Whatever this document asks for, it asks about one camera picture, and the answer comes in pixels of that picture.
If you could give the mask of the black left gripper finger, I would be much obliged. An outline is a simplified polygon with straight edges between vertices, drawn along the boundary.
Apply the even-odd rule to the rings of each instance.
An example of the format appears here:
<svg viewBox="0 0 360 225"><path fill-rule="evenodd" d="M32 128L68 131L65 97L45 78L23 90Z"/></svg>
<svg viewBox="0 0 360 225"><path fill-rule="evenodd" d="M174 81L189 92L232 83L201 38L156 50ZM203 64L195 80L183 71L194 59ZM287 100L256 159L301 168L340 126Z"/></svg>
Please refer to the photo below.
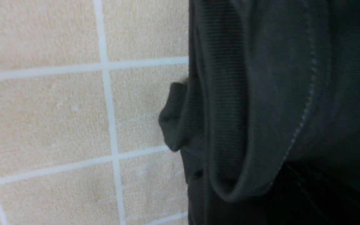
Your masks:
<svg viewBox="0 0 360 225"><path fill-rule="evenodd" d="M314 167L286 164L265 196L268 225L360 225L360 193Z"/></svg>

